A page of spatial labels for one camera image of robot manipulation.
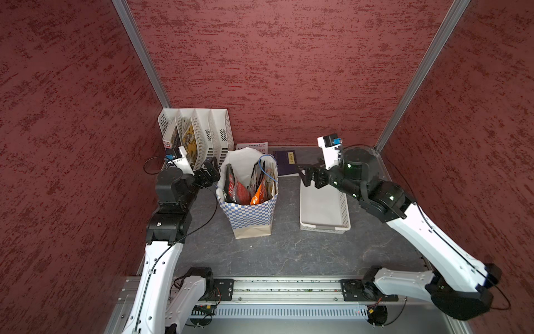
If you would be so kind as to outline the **black red condiment packet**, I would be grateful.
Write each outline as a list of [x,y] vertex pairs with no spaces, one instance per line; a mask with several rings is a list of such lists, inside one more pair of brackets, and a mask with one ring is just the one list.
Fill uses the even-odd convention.
[[238,205],[250,204],[250,193],[246,186],[236,178],[231,164],[226,165],[225,186],[223,188],[225,201]]

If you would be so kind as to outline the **white blue checkered paper bag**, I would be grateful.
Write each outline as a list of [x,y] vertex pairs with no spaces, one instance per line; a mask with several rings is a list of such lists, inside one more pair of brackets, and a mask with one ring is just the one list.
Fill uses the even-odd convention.
[[278,199],[278,163],[253,148],[228,153],[216,196],[236,239],[271,234]]

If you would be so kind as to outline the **orange condiment packet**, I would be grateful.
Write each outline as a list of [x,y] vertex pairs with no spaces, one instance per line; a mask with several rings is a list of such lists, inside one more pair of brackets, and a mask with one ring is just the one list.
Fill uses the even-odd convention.
[[256,190],[256,193],[250,200],[251,205],[259,205],[268,200],[268,188],[265,180],[261,181],[260,186]]

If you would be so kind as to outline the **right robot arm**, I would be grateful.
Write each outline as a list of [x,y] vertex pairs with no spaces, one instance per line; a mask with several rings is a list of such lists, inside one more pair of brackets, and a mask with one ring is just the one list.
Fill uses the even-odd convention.
[[361,148],[337,151],[324,163],[299,166],[305,186],[331,186],[356,199],[365,211],[407,239],[432,267],[428,271],[394,271],[373,266],[362,279],[374,299],[401,295],[433,303],[444,314],[467,321],[492,310],[491,291],[502,271],[468,254],[446,235],[400,185],[372,175],[369,153]]

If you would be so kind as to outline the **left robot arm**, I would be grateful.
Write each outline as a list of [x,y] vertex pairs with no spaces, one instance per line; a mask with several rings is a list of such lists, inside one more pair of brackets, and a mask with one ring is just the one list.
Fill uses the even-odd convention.
[[180,333],[197,303],[214,291],[213,272],[193,267],[171,295],[174,274],[186,238],[193,234],[191,208],[200,190],[221,177],[214,158],[197,171],[169,167],[157,175],[157,210],[147,225],[143,271],[124,333]]

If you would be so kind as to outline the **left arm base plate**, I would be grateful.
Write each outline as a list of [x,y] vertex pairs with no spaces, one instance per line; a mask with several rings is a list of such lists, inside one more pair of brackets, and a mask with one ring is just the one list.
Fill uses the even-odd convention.
[[207,288],[207,292],[200,301],[232,301],[234,293],[234,279],[215,278],[212,287]]

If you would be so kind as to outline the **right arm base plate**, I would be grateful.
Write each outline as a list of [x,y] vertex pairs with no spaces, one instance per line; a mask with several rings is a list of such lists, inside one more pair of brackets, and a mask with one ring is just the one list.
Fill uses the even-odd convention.
[[383,294],[370,282],[363,282],[362,280],[356,279],[343,279],[339,282],[342,289],[343,300],[345,301],[376,303],[379,301],[391,302],[399,300],[397,295]]

